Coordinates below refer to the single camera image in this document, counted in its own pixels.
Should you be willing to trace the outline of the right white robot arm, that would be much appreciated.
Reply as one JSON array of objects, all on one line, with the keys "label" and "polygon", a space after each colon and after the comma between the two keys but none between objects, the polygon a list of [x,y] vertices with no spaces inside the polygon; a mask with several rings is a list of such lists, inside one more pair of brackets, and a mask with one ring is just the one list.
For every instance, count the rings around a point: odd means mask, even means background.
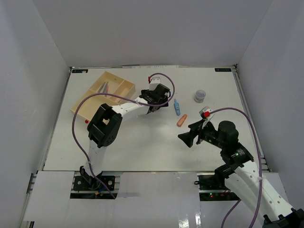
[{"label": "right white robot arm", "polygon": [[290,205],[259,173],[258,164],[251,153],[238,141],[235,124],[222,121],[215,129],[206,120],[189,125],[190,131],[178,135],[189,148],[194,139],[221,149],[224,165],[215,169],[213,176],[219,189],[228,188],[254,213],[253,221],[259,221],[264,228],[302,228],[303,209]]}]

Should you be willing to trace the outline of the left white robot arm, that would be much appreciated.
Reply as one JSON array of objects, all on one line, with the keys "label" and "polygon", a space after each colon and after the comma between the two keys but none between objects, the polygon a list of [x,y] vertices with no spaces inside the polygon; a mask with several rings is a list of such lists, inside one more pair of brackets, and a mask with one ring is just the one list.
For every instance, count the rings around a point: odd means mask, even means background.
[{"label": "left white robot arm", "polygon": [[97,109],[87,127],[89,138],[89,161],[80,167],[84,184],[91,190],[100,186],[102,161],[107,147],[114,142],[121,123],[169,106],[167,101],[171,95],[170,89],[163,84],[157,84],[154,89],[141,91],[134,103],[124,103],[115,106],[102,104]]}]

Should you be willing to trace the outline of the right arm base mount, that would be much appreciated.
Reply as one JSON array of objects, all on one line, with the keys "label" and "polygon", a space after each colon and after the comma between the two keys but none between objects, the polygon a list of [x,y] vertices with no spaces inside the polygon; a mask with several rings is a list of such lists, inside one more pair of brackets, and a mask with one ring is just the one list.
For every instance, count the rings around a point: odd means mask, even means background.
[{"label": "right arm base mount", "polygon": [[239,197],[230,189],[219,183],[213,175],[198,175],[194,185],[199,188],[200,201],[236,201]]}]

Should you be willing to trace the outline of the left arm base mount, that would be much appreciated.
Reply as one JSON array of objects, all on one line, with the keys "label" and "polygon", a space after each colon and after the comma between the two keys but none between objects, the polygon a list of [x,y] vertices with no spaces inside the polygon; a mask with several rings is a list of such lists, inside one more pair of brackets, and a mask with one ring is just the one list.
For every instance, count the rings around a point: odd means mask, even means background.
[{"label": "left arm base mount", "polygon": [[89,183],[79,172],[74,174],[70,198],[84,200],[114,200],[118,194],[119,177],[108,174],[100,174],[97,177],[107,186],[109,191],[114,195],[114,198],[106,187],[95,178]]}]

